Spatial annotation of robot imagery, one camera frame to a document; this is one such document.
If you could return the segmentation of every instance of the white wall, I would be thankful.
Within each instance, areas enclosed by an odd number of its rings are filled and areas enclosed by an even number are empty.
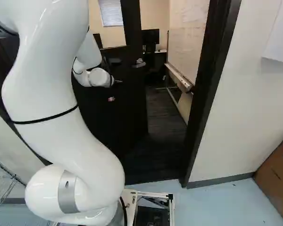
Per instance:
[[[283,63],[263,59],[281,0],[243,0],[189,181],[255,171],[283,140]]]
[[[169,0],[140,0],[141,28],[160,29],[157,49],[166,49],[166,32],[169,29]],[[123,26],[103,27],[98,0],[89,0],[90,29],[100,33],[103,47],[126,45]]]
[[[44,164],[0,117],[0,162],[27,183]]]

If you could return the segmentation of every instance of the whiteboard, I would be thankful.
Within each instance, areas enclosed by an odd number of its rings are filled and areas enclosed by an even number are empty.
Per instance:
[[[283,62],[283,0],[263,57]]]
[[[170,0],[168,62],[195,84],[209,0]]]

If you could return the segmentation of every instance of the dark carpet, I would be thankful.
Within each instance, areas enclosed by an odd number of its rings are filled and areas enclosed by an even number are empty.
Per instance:
[[[121,159],[128,185],[182,176],[186,124],[166,89],[147,87],[146,96],[149,134]]]

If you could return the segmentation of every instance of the wooden cabinet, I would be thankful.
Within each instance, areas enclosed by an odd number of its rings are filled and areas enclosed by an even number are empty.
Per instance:
[[[283,142],[258,169],[254,179],[283,217]]]

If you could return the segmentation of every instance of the robot end effector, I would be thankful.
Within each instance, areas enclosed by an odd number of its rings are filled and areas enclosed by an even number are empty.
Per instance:
[[[111,87],[114,83],[114,78],[108,72],[98,67],[101,61],[102,56],[98,45],[92,32],[88,31],[84,42],[79,48],[72,68],[76,80],[85,87]]]

